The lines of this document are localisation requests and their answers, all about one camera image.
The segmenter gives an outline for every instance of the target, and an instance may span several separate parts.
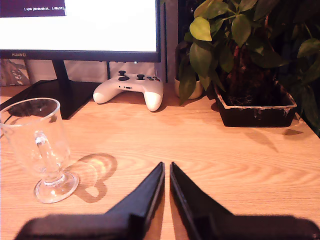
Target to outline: wooden desk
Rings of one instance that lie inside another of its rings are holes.
[[[1,101],[22,89],[1,87]],[[102,105],[90,101],[63,123],[81,182],[58,203],[37,202],[38,179],[16,164],[1,139],[1,239],[13,239],[33,217],[104,213],[160,161],[166,171],[162,231],[150,239],[187,239],[170,197],[172,161],[234,214],[288,214],[320,226],[320,139],[302,120],[286,128],[224,127],[214,100],[204,96],[180,107],[167,84],[159,112],[147,109],[141,93],[126,92]]]

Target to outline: white game controller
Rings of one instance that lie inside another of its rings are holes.
[[[143,74],[125,74],[119,71],[119,76],[101,83],[93,93],[93,100],[103,104],[123,91],[141,92],[144,95],[146,107],[156,111],[164,96],[164,84],[156,76],[145,76]]]

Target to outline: computer monitor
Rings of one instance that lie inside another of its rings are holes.
[[[0,0],[0,29],[0,58],[52,60],[57,77],[33,84],[1,109],[49,97],[69,119],[100,83],[69,80],[64,60],[161,61],[160,0]]]

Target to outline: black rectangular planter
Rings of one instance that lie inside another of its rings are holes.
[[[282,98],[281,106],[230,106],[227,105],[215,85],[216,103],[226,127],[288,127],[295,116],[296,102],[279,84]]]

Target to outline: glass mug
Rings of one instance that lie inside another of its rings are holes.
[[[52,98],[33,98],[0,111],[0,127],[15,157],[28,173],[41,180],[34,195],[42,203],[56,203],[69,197],[79,184],[60,114],[60,103]]]

